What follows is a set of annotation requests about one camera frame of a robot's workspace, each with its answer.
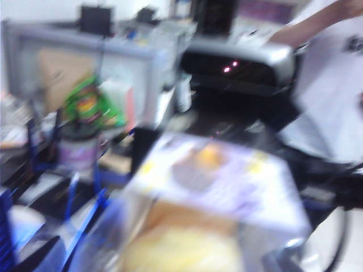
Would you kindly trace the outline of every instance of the chips bag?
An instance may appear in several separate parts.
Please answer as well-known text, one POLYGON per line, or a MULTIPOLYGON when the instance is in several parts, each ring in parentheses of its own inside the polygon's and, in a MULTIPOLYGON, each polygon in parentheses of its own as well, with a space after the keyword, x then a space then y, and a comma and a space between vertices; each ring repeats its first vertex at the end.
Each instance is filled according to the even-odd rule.
POLYGON ((98 89, 95 76, 71 91, 65 100, 65 112, 70 121, 78 120, 99 128, 121 127, 126 123, 123 113, 98 89))

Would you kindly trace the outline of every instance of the white wall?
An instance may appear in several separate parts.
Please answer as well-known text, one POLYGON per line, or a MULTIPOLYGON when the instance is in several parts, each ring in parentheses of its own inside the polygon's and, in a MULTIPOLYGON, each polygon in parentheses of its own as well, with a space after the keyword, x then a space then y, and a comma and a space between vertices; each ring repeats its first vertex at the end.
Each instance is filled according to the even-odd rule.
POLYGON ((116 19, 131 18, 141 8, 151 4, 159 16, 168 13, 168 0, 1 0, 1 19, 14 20, 74 20, 82 4, 115 7, 116 19))

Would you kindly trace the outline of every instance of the cardboard box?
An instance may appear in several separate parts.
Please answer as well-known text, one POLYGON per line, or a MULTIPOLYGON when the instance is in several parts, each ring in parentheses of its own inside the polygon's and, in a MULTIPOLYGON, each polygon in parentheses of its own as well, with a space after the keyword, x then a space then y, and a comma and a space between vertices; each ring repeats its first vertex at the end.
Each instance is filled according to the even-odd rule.
POLYGON ((92 58, 64 50, 42 48, 38 60, 46 114, 63 107, 69 92, 94 74, 92 58))

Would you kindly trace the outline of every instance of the floor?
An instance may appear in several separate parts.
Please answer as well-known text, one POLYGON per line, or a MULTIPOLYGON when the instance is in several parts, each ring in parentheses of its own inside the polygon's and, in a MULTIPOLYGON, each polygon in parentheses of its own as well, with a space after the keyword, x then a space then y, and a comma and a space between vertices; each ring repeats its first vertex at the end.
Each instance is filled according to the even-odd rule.
MULTIPOLYGON (((335 254, 338 243, 342 211, 336 210, 323 222, 311 237, 311 242, 321 256, 322 267, 327 267, 335 254)), ((363 272, 363 210, 350 211, 351 228, 347 247, 339 259, 337 272, 363 272)))

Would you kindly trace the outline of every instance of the person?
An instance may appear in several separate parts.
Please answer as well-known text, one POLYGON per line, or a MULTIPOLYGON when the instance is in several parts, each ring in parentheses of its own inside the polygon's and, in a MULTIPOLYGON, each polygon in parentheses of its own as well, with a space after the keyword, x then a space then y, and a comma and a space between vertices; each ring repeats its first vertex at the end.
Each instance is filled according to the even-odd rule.
POLYGON ((331 162, 363 162, 362 15, 363 0, 312 0, 269 39, 294 48, 309 42, 293 94, 302 113, 280 131, 288 146, 331 162))

